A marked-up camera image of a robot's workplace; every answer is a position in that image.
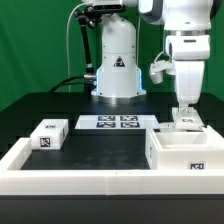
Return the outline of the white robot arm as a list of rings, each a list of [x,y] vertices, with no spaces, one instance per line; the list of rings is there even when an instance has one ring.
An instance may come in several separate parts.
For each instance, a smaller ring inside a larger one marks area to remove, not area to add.
[[[136,59],[136,29],[120,14],[135,7],[141,18],[164,27],[163,53],[169,59],[151,64],[153,82],[163,74],[175,77],[179,109],[198,102],[210,56],[212,10],[215,0],[82,0],[88,24],[102,25],[102,64],[92,96],[110,103],[130,102],[146,94]]]

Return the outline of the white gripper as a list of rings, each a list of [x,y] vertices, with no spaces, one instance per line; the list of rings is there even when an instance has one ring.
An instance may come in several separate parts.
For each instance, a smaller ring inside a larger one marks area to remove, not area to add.
[[[169,35],[166,37],[165,51],[174,65],[179,112],[193,113],[191,104],[196,104],[200,98],[205,61],[210,57],[210,36]]]

